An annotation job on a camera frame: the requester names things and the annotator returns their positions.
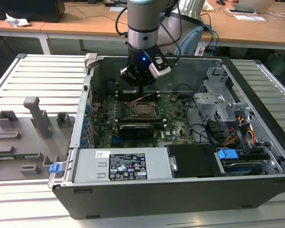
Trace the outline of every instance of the motherboard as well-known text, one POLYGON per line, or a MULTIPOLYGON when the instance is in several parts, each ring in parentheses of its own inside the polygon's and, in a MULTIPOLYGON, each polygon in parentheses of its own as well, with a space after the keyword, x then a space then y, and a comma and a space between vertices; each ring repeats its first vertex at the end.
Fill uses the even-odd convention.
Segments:
POLYGON ((185 118, 188 99, 178 98, 176 93, 98 97, 92 104, 96 148, 194 143, 185 118))

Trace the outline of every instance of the green circuit board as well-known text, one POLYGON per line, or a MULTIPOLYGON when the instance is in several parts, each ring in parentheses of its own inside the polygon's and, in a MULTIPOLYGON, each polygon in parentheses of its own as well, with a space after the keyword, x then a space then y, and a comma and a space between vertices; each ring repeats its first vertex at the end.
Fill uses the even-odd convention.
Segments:
POLYGON ((194 143, 194 138, 189 132, 183 113, 185 105, 182 99, 172 102, 172 93, 161 94, 161 98, 154 102, 156 116, 166 118, 165 127, 155 127, 152 139, 148 140, 121 140, 118 136, 119 124, 116 117, 126 119, 131 114, 131 102, 118 102, 114 96, 107 95, 101 101, 98 109, 96 128, 97 148, 134 148, 134 147, 164 147, 167 144, 194 143))

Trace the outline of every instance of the white sticker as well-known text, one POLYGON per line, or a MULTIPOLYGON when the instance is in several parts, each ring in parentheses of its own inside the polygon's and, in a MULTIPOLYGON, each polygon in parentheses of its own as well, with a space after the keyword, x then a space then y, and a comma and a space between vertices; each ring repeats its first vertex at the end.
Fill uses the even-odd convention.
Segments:
POLYGON ((110 157, 111 151, 96 151, 96 158, 108 158, 110 157))
POLYGON ((136 172, 136 174, 137 174, 137 176, 145 176, 145 175, 147 175, 146 172, 136 172))
POLYGON ((13 157, 2 157, 0 158, 0 160, 13 160, 14 158, 13 157))

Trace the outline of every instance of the power supply label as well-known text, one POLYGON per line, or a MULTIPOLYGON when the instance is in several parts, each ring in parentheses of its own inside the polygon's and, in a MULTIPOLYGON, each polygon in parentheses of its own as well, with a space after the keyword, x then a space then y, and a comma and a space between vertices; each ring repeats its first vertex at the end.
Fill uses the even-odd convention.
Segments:
POLYGON ((110 154, 109 179, 111 181, 147 179, 144 153, 110 154))

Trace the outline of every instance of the blue drive latch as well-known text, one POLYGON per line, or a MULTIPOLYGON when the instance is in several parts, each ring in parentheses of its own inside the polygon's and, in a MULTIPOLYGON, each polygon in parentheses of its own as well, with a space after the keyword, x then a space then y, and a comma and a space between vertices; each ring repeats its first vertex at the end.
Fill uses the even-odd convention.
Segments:
POLYGON ((236 150, 233 149, 222 149, 218 151, 220 159, 238 159, 236 150))
POLYGON ((49 167, 49 173, 62 173, 62 164, 52 164, 49 167))

